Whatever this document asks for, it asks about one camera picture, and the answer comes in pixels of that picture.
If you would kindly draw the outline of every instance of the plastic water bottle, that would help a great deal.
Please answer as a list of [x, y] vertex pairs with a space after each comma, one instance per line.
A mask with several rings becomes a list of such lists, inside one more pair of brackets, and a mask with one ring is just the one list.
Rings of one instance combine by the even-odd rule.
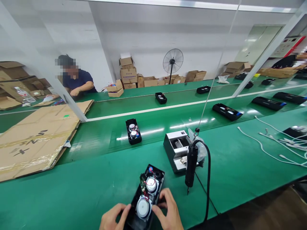
[[27, 102], [29, 103], [36, 102], [36, 100], [31, 95], [29, 95], [26, 91], [20, 89], [19, 87], [15, 87], [15, 89], [17, 90], [17, 93], [20, 96], [22, 96], [24, 100], [26, 100]]

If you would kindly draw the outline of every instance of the dark blue shirt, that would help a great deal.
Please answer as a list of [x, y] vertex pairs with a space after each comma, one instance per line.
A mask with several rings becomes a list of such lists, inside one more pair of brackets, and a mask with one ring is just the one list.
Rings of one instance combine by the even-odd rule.
[[[69, 88], [71, 90], [78, 88], [80, 86], [83, 86], [88, 81], [91, 81], [94, 83], [92, 76], [89, 72], [86, 72], [84, 70], [79, 69], [79, 75], [78, 78], [73, 79], [71, 78], [67, 73], [63, 73], [63, 86], [66, 88]], [[97, 90], [94, 88], [84, 91], [84, 93], [97, 93]]]

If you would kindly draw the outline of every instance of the electric screwdriver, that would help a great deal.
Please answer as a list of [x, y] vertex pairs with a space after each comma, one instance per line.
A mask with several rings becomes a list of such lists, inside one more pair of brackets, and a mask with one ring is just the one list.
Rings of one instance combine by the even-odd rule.
[[187, 154], [187, 163], [186, 163], [186, 171], [185, 171], [185, 184], [188, 187], [188, 194], [189, 188], [193, 187], [194, 182], [194, 174], [197, 164], [197, 157], [198, 157], [198, 148], [196, 146], [197, 141], [194, 141], [188, 147], [188, 154]]

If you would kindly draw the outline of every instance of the door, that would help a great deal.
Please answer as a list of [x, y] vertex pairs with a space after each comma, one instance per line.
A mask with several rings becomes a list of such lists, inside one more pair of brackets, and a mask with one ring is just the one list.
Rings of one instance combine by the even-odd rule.
[[235, 61], [254, 65], [281, 28], [281, 26], [253, 26]]

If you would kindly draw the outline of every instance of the person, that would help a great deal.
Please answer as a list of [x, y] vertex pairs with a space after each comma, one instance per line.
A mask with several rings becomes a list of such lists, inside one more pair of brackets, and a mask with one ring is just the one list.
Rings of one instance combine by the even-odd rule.
[[[91, 75], [79, 69], [74, 59], [68, 55], [60, 55], [56, 63], [63, 69], [63, 86], [72, 97], [79, 97], [83, 93], [97, 93]], [[59, 97], [58, 94], [51, 94], [53, 99]]]
[[[183, 230], [178, 207], [169, 188], [165, 188], [161, 191], [159, 200], [163, 198], [165, 198], [166, 202], [162, 202], [158, 204], [158, 206], [152, 206], [152, 211], [158, 217], [163, 230]], [[103, 214], [99, 230], [123, 230], [130, 208], [131, 204], [124, 205], [119, 203], [115, 205], [111, 210]], [[167, 209], [166, 216], [160, 208]], [[116, 218], [121, 211], [121, 219], [116, 223]]]
[[307, 59], [307, 51], [304, 51], [302, 54], [292, 54], [276, 62], [272, 68], [282, 69], [286, 67], [292, 67], [296, 61], [303, 61]]

